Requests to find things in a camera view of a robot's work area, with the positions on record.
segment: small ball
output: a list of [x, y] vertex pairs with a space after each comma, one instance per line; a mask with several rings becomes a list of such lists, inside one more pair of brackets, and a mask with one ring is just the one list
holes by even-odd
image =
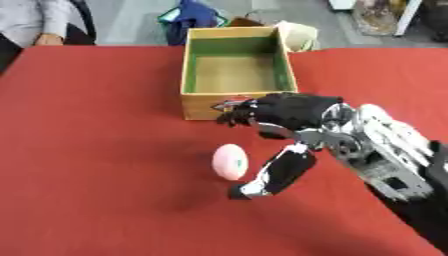
[[219, 176], [227, 180], [238, 180], [246, 173], [249, 163], [246, 152], [241, 147], [226, 144], [216, 150], [212, 166]]

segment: white bag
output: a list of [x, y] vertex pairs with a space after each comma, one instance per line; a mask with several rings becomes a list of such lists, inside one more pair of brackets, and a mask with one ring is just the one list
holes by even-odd
[[288, 52], [307, 52], [319, 49], [318, 30], [302, 24], [281, 21], [275, 25]]

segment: robotic hand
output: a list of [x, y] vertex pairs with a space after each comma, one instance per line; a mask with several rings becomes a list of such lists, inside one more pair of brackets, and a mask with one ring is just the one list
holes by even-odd
[[404, 222], [448, 253], [448, 147], [428, 141], [375, 105], [355, 109], [340, 97], [269, 94], [225, 101], [220, 124], [253, 126], [263, 138], [292, 139], [257, 177], [231, 187], [231, 199], [275, 195], [316, 162], [323, 148], [353, 169]]

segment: wooden box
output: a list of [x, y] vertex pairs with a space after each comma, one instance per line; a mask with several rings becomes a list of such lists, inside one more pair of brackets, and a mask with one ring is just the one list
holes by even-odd
[[271, 27], [190, 29], [181, 99], [185, 119], [213, 120], [231, 96], [297, 92], [279, 32]]

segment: person's hand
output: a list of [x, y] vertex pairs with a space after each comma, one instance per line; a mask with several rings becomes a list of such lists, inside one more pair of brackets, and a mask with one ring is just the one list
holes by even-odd
[[62, 37], [55, 34], [43, 33], [37, 38], [35, 45], [63, 45]]

